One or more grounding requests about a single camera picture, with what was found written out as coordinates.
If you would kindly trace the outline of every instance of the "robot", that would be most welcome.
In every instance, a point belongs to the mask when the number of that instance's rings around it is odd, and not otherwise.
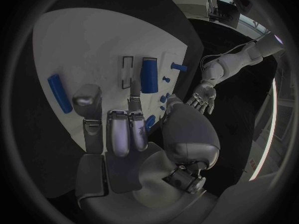
[[[76,181],[78,205],[94,223],[189,223],[204,220],[217,198],[203,188],[201,170],[217,162],[220,143],[211,114],[214,87],[247,65],[282,50],[274,35],[250,42],[236,54],[225,54],[204,65],[202,80],[184,104],[175,94],[167,99],[162,121],[164,149],[148,142],[140,101],[140,84],[133,81],[128,110],[107,113],[103,154],[102,92],[92,84],[73,96],[73,107],[84,117],[86,154]]]

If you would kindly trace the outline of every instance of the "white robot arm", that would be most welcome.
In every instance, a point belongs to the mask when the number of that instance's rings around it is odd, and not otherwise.
[[[187,104],[200,112],[213,112],[216,90],[214,87],[220,82],[237,74],[245,66],[253,66],[262,62],[263,58],[282,50],[282,44],[269,33],[258,42],[250,42],[236,54],[222,55],[204,65],[202,80],[195,88]]]

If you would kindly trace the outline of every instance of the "blue object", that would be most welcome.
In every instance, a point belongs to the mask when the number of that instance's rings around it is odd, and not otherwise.
[[[150,127],[152,127],[155,123],[155,116],[151,115],[147,120],[146,120],[146,127],[147,131],[150,131]]]
[[[179,71],[186,72],[188,67],[187,67],[187,66],[181,66],[181,65],[172,63],[172,64],[171,64],[171,68],[172,68],[172,69],[179,70]]]
[[[67,99],[67,96],[65,94],[65,91],[62,87],[60,78],[58,74],[55,74],[48,78],[48,83],[51,87],[51,90],[59,103],[61,109],[64,113],[70,113],[73,110],[73,107],[71,106],[71,103]]]
[[[165,76],[163,77],[163,80],[166,81],[167,83],[170,82],[170,78],[166,78]]]
[[[141,92],[152,94],[158,92],[157,60],[144,58],[140,73]]]
[[[160,101],[161,101],[162,103],[165,103],[165,101],[166,101],[166,97],[165,97],[165,96],[161,96]]]

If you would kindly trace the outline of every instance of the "white board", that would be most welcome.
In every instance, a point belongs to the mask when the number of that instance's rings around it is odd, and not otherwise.
[[[127,110],[130,89],[122,89],[123,56],[134,56],[134,77],[140,79],[143,57],[157,58],[156,94],[142,94],[144,116],[163,116],[160,96],[173,91],[179,71],[172,62],[183,63],[187,46],[140,19],[95,8],[68,8],[41,16],[33,29],[33,53],[39,81],[54,113],[84,150],[82,117],[75,111],[65,114],[56,101],[47,79],[59,74],[68,99],[86,83],[96,84],[103,92],[103,135],[106,140],[107,111]],[[163,76],[170,78],[167,83]]]

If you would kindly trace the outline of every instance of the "gray robot hand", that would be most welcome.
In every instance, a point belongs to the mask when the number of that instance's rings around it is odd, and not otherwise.
[[[204,113],[205,109],[208,107],[208,113],[212,114],[215,99],[216,90],[209,82],[203,81],[195,88],[192,97],[186,104],[196,108],[201,113]]]

